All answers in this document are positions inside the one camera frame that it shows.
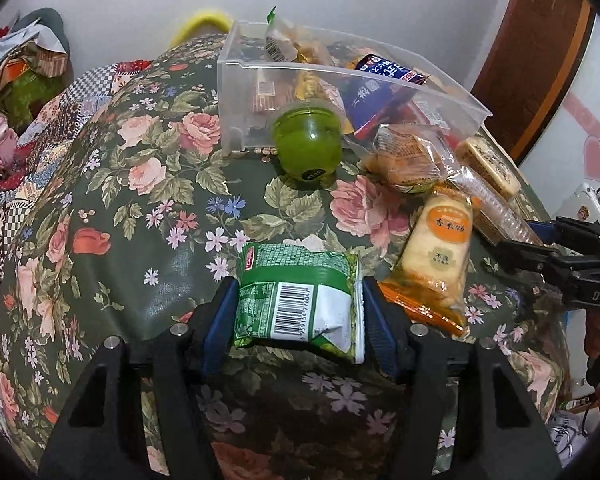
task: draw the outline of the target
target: white plastic container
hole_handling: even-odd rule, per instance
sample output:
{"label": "white plastic container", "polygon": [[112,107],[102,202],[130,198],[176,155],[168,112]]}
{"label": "white plastic container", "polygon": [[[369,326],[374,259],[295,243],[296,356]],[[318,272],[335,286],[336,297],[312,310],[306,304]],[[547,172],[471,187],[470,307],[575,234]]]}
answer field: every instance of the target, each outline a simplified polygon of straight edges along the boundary
{"label": "white plastic container", "polygon": [[[467,90],[418,54],[351,34],[322,28],[304,28],[330,50],[334,46],[346,46],[348,52],[357,52],[358,49],[360,56],[373,51],[381,57],[431,77],[424,85],[416,85],[340,66],[274,62],[267,59],[265,50],[267,24],[238,20],[229,31],[218,58],[219,117],[224,152],[273,146],[267,131],[267,119],[274,110],[254,111],[256,85],[264,78],[277,83],[278,88],[293,88],[302,71],[317,75],[338,88],[341,94],[344,88],[359,87],[360,79],[372,90],[380,86],[383,90],[389,87],[394,94],[399,91],[397,95],[402,99],[400,110],[406,111],[406,114],[397,119],[387,118],[384,122],[435,124],[440,126],[451,146],[475,134],[485,118],[491,115]],[[339,59],[338,62],[346,64],[351,60]]]}

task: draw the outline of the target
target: green snack bag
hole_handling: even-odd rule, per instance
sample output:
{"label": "green snack bag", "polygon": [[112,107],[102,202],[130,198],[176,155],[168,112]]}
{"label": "green snack bag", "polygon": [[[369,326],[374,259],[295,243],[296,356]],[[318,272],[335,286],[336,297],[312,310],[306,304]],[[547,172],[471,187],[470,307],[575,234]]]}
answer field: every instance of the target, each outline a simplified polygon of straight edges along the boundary
{"label": "green snack bag", "polygon": [[355,254],[248,243],[238,262],[234,345],[305,341],[361,364],[365,360],[362,276]]}

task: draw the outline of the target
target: metal screw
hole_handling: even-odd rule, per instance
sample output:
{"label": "metal screw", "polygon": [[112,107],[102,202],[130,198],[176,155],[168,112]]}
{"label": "metal screw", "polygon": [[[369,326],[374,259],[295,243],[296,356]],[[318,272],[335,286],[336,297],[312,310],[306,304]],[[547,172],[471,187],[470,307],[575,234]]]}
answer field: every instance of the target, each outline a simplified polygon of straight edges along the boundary
{"label": "metal screw", "polygon": [[487,350],[493,350],[496,348],[496,342],[491,337],[483,337],[480,339],[480,346]]}
{"label": "metal screw", "polygon": [[171,325],[169,332],[171,332],[173,335],[180,337],[181,335],[185,335],[188,330],[189,327],[184,323],[176,323],[175,325]]}
{"label": "metal screw", "polygon": [[423,325],[422,323],[414,323],[411,325],[411,333],[418,337],[426,336],[429,333],[429,329],[427,325]]}
{"label": "metal screw", "polygon": [[113,350],[119,344],[120,338],[117,335],[110,335],[104,340],[104,348],[108,348],[109,350]]}

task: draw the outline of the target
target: floral tablecloth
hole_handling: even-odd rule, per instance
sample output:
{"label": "floral tablecloth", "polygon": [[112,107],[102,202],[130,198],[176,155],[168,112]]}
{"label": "floral tablecloth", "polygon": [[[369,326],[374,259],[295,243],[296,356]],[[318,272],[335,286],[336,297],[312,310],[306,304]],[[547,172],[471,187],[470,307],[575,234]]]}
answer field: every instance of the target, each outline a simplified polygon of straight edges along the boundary
{"label": "floral tablecloth", "polygon": [[[106,336],[150,338],[186,320],[233,274],[248,240],[351,251],[384,278],[422,199],[375,182],[346,153],[329,187],[295,189],[269,150],[219,151],[223,36],[177,47],[86,124],[11,244],[0,289],[0,424],[36,467],[85,363]],[[527,186],[524,210],[545,213]],[[471,338],[492,336],[545,418],[562,381],[537,318],[474,235]],[[455,386],[436,469],[454,442]],[[198,402],[227,479],[374,478],[404,390],[371,364],[342,369],[305,352],[232,349]],[[152,467],[165,472],[150,390],[142,393]]]}

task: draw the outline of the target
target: orange oval label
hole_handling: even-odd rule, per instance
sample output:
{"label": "orange oval label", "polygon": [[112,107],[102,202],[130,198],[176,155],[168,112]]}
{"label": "orange oval label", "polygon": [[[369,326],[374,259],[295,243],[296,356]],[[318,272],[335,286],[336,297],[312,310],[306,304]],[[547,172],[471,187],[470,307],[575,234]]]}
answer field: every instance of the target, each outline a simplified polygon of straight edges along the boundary
{"label": "orange oval label", "polygon": [[462,244],[471,235],[471,219],[456,207],[433,207],[427,214],[427,225],[437,238],[453,244]]}

